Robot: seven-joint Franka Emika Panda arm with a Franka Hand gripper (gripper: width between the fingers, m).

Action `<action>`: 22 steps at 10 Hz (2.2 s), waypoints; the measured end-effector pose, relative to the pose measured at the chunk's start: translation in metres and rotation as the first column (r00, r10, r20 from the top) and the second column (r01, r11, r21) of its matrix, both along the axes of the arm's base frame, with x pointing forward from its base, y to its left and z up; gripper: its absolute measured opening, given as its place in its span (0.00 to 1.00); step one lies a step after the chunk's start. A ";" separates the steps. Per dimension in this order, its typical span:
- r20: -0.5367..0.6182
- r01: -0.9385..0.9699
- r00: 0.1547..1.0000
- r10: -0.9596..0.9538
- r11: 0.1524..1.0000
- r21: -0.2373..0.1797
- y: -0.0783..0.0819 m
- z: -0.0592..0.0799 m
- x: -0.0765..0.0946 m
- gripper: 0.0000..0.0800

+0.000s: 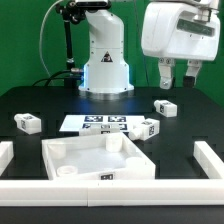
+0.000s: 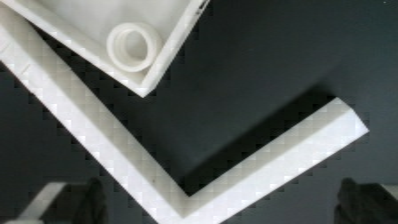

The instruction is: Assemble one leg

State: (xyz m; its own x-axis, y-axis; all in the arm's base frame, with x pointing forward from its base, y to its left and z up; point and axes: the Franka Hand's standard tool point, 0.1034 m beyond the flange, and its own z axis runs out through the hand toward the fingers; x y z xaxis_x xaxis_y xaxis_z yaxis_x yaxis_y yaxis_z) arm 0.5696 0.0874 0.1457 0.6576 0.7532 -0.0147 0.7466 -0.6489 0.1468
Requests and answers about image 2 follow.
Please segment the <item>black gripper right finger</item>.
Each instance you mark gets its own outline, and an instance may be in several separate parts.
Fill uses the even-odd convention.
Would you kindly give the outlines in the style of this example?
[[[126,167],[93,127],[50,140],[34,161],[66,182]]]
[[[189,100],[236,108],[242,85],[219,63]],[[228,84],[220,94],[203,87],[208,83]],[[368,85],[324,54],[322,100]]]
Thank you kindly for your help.
[[[343,179],[334,224],[398,224],[398,184]]]

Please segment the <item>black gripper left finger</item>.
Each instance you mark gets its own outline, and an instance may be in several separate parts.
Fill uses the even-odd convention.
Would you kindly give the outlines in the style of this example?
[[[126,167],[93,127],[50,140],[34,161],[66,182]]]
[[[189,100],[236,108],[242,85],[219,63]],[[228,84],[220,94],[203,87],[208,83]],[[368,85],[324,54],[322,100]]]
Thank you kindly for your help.
[[[103,185],[50,182],[11,224],[109,224]]]

